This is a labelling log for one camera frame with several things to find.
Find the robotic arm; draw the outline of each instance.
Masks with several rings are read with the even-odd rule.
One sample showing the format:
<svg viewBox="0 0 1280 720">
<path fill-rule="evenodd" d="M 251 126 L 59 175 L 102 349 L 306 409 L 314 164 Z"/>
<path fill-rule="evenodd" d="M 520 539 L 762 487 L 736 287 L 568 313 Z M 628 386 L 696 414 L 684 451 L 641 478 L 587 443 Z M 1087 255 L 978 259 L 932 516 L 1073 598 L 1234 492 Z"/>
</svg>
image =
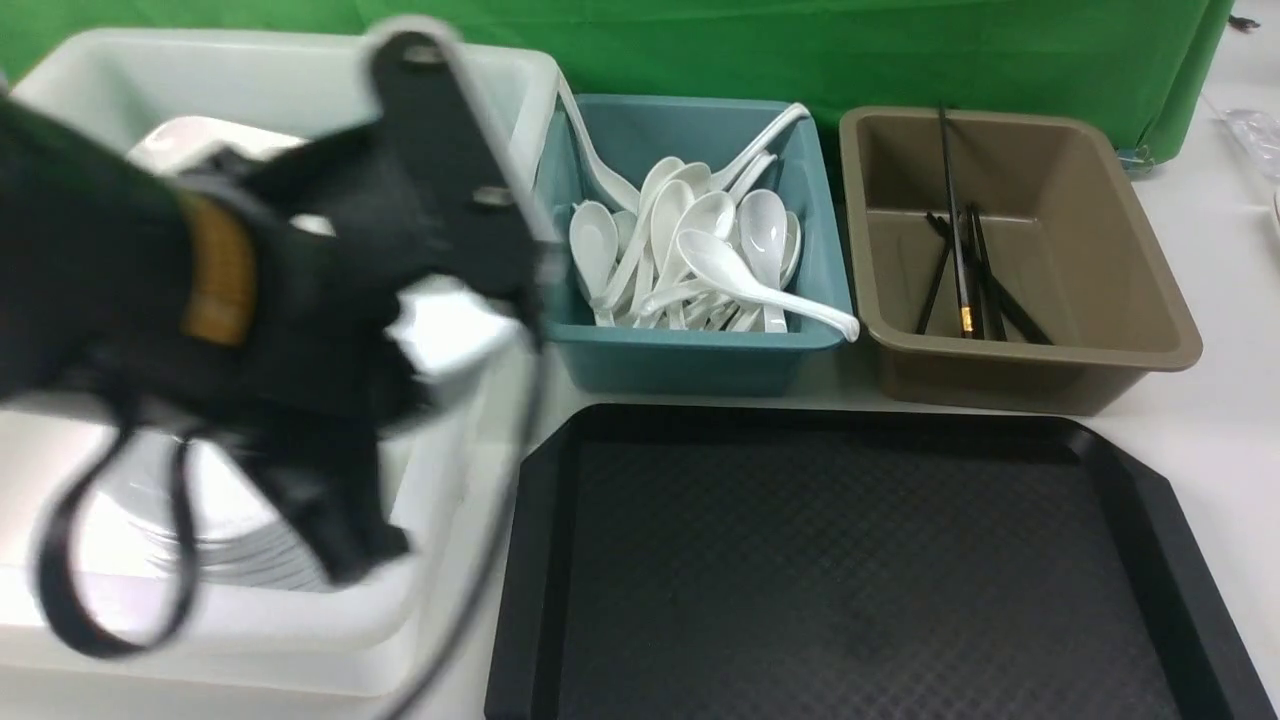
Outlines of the robotic arm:
<svg viewBox="0 0 1280 720">
<path fill-rule="evenodd" d="M 50 626 L 78 652 L 122 657 L 180 629 L 198 580 L 192 438 L 223 447 L 332 583 L 410 551 L 381 515 L 376 443 L 440 398 L 387 336 L 398 292 L 457 277 L 540 342 L 548 225 L 492 150 L 448 31 L 392 32 L 369 69 L 378 120 L 269 163 L 215 156 L 173 182 L 0 97 L 0 402 L 119 429 L 55 506 L 37 562 Z M 296 228 L 300 214 L 334 236 Z M 183 438 L 179 602 L 147 646 L 93 621 L 69 560 L 82 501 L 142 428 Z"/>
</svg>

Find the gold tape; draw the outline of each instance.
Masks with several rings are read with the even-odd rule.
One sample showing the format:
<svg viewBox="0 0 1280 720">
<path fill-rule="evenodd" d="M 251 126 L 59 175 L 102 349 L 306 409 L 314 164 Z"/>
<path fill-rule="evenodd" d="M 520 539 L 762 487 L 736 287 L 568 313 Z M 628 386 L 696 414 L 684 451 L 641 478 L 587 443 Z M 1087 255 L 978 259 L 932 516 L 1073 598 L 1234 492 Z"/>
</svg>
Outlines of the gold tape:
<svg viewBox="0 0 1280 720">
<path fill-rule="evenodd" d="M 216 345 L 243 345 L 257 300 L 248 234 L 230 213 L 204 197 L 184 195 L 182 205 L 195 260 L 182 332 Z"/>
</svg>

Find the metal screw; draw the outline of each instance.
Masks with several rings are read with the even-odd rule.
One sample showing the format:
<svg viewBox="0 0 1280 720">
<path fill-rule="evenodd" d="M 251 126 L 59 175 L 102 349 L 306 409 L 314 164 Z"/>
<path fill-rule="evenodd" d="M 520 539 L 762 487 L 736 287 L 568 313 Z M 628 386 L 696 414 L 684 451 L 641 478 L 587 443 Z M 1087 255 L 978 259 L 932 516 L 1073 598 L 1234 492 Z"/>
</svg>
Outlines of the metal screw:
<svg viewBox="0 0 1280 720">
<path fill-rule="evenodd" d="M 411 65 L 439 65 L 444 63 L 444 53 L 435 45 L 410 45 L 404 49 L 404 61 Z"/>
<path fill-rule="evenodd" d="M 516 204 L 516 196 L 511 193 L 511 190 L 506 187 L 495 187 L 486 184 L 484 187 L 477 187 L 471 199 L 479 205 L 485 205 L 488 208 L 511 208 Z"/>
</svg>

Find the black chopstick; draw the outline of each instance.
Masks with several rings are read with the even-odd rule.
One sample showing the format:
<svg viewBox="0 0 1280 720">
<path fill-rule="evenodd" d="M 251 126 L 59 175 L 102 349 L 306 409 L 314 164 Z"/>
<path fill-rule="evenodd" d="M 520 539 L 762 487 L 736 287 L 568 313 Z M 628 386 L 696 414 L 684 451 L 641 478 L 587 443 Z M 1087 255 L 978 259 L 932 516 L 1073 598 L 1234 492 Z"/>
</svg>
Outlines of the black chopstick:
<svg viewBox="0 0 1280 720">
<path fill-rule="evenodd" d="M 947 190 L 947 215 L 951 217 L 951 255 L 956 269 L 956 301 L 960 304 L 960 337 L 973 337 L 973 307 L 969 305 L 968 273 L 964 266 L 964 249 L 960 243 L 960 223 L 956 211 L 955 179 L 951 177 L 951 146 L 947 143 L 947 109 L 938 105 L 938 129 L 942 132 L 942 174 Z"/>
<path fill-rule="evenodd" d="M 928 214 L 929 224 L 938 219 L 933 213 Z M 924 334 L 929 329 L 929 318 L 933 315 L 933 304 L 938 300 L 938 291 L 942 290 L 942 275 L 947 272 L 947 259 L 951 258 L 951 243 L 945 242 L 942 245 L 942 252 L 938 254 L 938 264 L 933 268 L 933 279 L 929 281 L 929 296 L 924 299 L 924 306 L 920 307 L 920 316 L 915 320 L 915 334 Z"/>
<path fill-rule="evenodd" d="M 927 213 L 925 219 L 929 222 L 929 227 L 933 228 L 933 232 L 936 232 L 938 237 L 943 240 L 943 242 L 946 242 L 946 240 L 951 237 L 951 228 L 947 227 L 946 220 L 938 218 L 933 213 Z M 950 254 L 951 243 L 946 245 L 948 247 L 946 250 L 946 254 Z M 1018 328 L 1018 332 L 1023 333 L 1023 337 L 1027 338 L 1027 342 L 1030 342 L 1033 345 L 1053 345 L 1053 341 L 1051 341 L 1050 337 L 1044 333 L 1044 331 L 1041 329 L 1039 324 L 1030 316 L 1029 313 L 1027 313 L 1027 309 L 1023 307 L 1021 302 L 1018 302 L 1018 299 L 1014 297 L 1014 293 L 1009 292 L 1009 288 L 1005 287 L 1005 283 L 1000 282 L 1000 278 L 997 278 L 995 273 L 991 273 L 991 282 L 993 286 L 996 286 L 995 290 L 997 296 L 996 297 L 997 307 L 1000 307 L 1005 313 L 1005 315 L 1009 318 L 1009 322 L 1012 323 L 1015 328 Z"/>
<path fill-rule="evenodd" d="M 992 305 L 991 325 L 996 340 L 1007 341 L 1005 316 L 1000 311 L 1000 301 L 997 300 L 1000 296 L 996 293 L 995 274 L 991 270 L 991 254 L 987 251 L 987 233 L 982 231 L 982 210 L 978 209 L 977 202 L 969 204 L 969 234 L 973 238 L 973 252 L 978 260 L 978 286 L 982 288 L 978 295 L 986 296 L 986 301 Z M 978 310 L 978 318 L 986 320 L 982 309 Z"/>
</svg>

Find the chopsticks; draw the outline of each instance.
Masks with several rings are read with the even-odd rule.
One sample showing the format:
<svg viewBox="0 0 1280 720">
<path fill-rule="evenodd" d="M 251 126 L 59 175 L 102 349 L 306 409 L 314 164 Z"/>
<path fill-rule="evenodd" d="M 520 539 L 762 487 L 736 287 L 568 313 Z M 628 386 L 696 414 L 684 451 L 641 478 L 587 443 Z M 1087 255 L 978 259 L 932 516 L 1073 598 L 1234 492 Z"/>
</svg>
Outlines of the chopsticks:
<svg viewBox="0 0 1280 720">
<path fill-rule="evenodd" d="M 942 132 L 942 174 L 947 186 L 947 214 L 951 217 L 951 255 L 956 270 L 956 301 L 960 304 L 960 337 L 973 337 L 973 307 L 969 305 L 969 273 L 964 266 L 960 245 L 960 222 L 956 213 L 955 179 L 951 177 L 951 146 L 947 143 L 947 109 L 938 105 L 938 128 Z"/>
<path fill-rule="evenodd" d="M 933 232 L 937 233 L 937 236 L 941 237 L 943 241 L 951 237 L 951 228 L 947 227 L 946 220 L 934 215 L 933 213 L 927 213 L 925 219 L 929 222 L 929 227 L 933 228 Z M 951 243 L 946 242 L 942 250 L 942 256 L 938 259 L 938 266 L 946 268 L 946 261 L 947 258 L 950 256 L 951 256 Z M 997 278 L 996 274 L 991 270 L 989 255 L 984 258 L 984 263 L 979 263 L 977 258 L 972 258 L 970 263 L 973 265 L 980 266 L 984 274 L 991 275 L 991 286 L 992 286 L 991 291 L 995 293 L 995 297 L 992 299 L 989 292 L 987 302 L 992 307 L 992 315 L 996 315 L 997 314 L 996 310 L 1000 310 L 1000 313 L 1002 313 L 1006 318 L 1009 318 L 1009 322 L 1012 323 L 1014 328 L 1016 328 L 1018 332 L 1021 333 L 1024 338 L 1027 338 L 1027 342 L 1030 342 L 1033 345 L 1053 345 L 1053 341 L 1051 341 L 1048 334 L 1046 334 L 1044 331 L 1039 327 L 1039 323 L 1037 323 L 1030 316 L 1027 309 L 1023 307 L 1023 304 L 1019 302 L 1016 297 L 1014 297 L 1014 293 L 1009 292 L 1009 288 L 1005 287 L 1005 283 L 1000 282 L 1000 278 Z M 922 318 L 924 319 L 925 325 L 928 324 L 929 315 L 932 315 L 933 313 L 933 300 L 937 299 L 938 295 L 937 287 L 941 283 L 942 283 L 941 273 L 936 273 L 934 286 L 932 292 L 929 293 L 931 300 L 925 301 L 924 309 L 920 314 Z M 924 329 L 922 329 L 919 325 L 916 327 L 916 332 L 919 334 L 924 334 Z"/>
<path fill-rule="evenodd" d="M 992 340 L 1005 342 L 1009 340 L 1005 328 L 1005 318 L 1012 323 L 1014 328 L 1021 333 L 1027 342 L 1034 345 L 1053 345 L 1048 334 L 1041 328 L 1009 288 L 996 278 L 991 269 L 991 250 L 987 246 L 987 234 L 982 227 L 982 211 L 978 205 L 970 202 L 965 209 L 968 227 L 968 242 L 960 240 L 960 211 L 956 208 L 955 178 L 951 172 L 951 147 L 947 140 L 948 126 L 946 106 L 938 106 L 938 126 L 942 133 L 942 173 L 946 183 L 947 215 L 950 222 L 938 218 L 933 213 L 925 213 L 925 219 L 933 232 L 943 241 L 942 251 L 938 254 L 937 264 L 933 268 L 933 278 L 929 281 L 929 295 L 920 307 L 920 315 L 915 323 L 916 334 L 925 334 L 933 306 L 937 304 L 938 292 L 946 275 L 947 261 L 954 259 L 956 301 L 960 309 L 960 337 L 987 340 L 987 318 L 991 319 Z M 978 282 L 970 288 L 970 269 L 977 270 Z"/>
</svg>

